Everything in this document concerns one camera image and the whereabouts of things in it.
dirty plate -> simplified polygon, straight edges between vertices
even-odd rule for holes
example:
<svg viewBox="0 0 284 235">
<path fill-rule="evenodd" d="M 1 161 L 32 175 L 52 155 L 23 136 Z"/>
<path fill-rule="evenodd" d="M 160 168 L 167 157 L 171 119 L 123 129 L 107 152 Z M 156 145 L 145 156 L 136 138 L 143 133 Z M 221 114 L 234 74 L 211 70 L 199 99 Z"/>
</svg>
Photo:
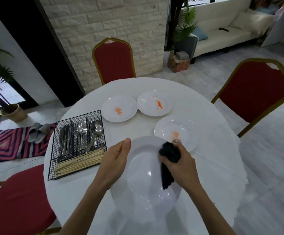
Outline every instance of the dirty plate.
<svg viewBox="0 0 284 235">
<path fill-rule="evenodd" d="M 158 90 L 141 94 L 137 100 L 139 110 L 149 116 L 162 116 L 168 114 L 174 107 L 174 102 Z"/>
<path fill-rule="evenodd" d="M 113 96 L 104 102 L 102 116 L 110 122 L 124 122 L 132 118 L 138 111 L 137 102 L 131 96 Z"/>
<path fill-rule="evenodd" d="M 124 173 L 110 188 L 116 208 L 130 220 L 147 223 L 163 219 L 180 196 L 176 182 L 167 189 L 162 186 L 158 153 L 165 142 L 156 136 L 132 140 Z"/>
<path fill-rule="evenodd" d="M 179 116 L 162 118 L 155 125 L 154 135 L 168 142 L 179 139 L 188 152 L 195 149 L 200 140 L 200 130 L 195 122 Z"/>
</svg>

gray slipper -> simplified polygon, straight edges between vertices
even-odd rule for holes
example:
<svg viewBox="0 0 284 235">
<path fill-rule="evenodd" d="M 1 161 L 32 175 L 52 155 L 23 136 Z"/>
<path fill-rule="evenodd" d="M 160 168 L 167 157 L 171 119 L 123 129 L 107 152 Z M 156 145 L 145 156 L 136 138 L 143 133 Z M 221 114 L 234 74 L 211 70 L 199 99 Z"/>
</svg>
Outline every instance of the gray slipper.
<svg viewBox="0 0 284 235">
<path fill-rule="evenodd" d="M 34 142 L 36 140 L 36 137 L 38 136 L 38 132 L 37 130 L 41 128 L 41 124 L 40 123 L 34 123 L 30 130 L 29 130 L 29 138 L 28 138 L 28 142 Z"/>
<path fill-rule="evenodd" d="M 50 131 L 50 125 L 49 124 L 43 124 L 41 128 L 38 129 L 38 136 L 36 137 L 36 140 L 34 141 L 35 144 L 38 144 L 42 142 L 45 138 L 45 136 Z"/>
</svg>

white brick wall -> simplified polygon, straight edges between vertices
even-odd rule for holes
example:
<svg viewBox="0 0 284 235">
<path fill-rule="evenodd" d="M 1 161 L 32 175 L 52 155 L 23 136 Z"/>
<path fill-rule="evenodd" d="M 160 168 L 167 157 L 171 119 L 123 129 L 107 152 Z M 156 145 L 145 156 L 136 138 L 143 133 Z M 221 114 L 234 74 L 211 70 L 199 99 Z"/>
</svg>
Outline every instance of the white brick wall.
<svg viewBox="0 0 284 235">
<path fill-rule="evenodd" d="M 88 93 L 101 86 L 93 47 L 106 37 L 128 41 L 137 76 L 161 71 L 168 0 L 40 0 Z"/>
</svg>

hand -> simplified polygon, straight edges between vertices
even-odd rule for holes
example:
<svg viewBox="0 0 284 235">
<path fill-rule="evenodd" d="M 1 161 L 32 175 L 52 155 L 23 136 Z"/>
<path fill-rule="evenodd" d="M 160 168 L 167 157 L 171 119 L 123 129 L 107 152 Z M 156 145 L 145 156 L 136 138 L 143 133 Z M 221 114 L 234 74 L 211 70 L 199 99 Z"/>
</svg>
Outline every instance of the hand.
<svg viewBox="0 0 284 235">
<path fill-rule="evenodd" d="M 160 161 L 167 166 L 178 185 L 187 192 L 193 187 L 201 187 L 194 158 L 181 143 L 175 141 L 173 143 L 179 148 L 181 154 L 179 161 L 173 163 L 165 156 L 159 156 Z"/>
<path fill-rule="evenodd" d="M 93 182 L 106 190 L 110 189 L 124 172 L 130 148 L 130 138 L 111 146 L 105 153 Z"/>
</svg>

red chair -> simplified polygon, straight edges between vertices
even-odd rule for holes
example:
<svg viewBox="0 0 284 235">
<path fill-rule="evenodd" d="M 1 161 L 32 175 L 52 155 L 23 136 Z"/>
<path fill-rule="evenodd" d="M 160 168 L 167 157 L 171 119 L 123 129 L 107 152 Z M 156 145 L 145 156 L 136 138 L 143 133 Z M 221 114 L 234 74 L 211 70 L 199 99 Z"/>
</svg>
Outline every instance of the red chair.
<svg viewBox="0 0 284 235">
<path fill-rule="evenodd" d="M 56 219 L 46 197 L 44 165 L 18 172 L 0 181 L 0 235 L 58 233 L 47 229 Z"/>
<path fill-rule="evenodd" d="M 238 134 L 240 138 L 284 103 L 284 65 L 274 59 L 246 59 L 211 102 L 218 98 L 249 123 Z"/>
<path fill-rule="evenodd" d="M 92 58 L 102 85 L 118 79 L 136 77 L 132 48 L 129 43 L 116 38 L 106 38 L 92 50 Z"/>
</svg>

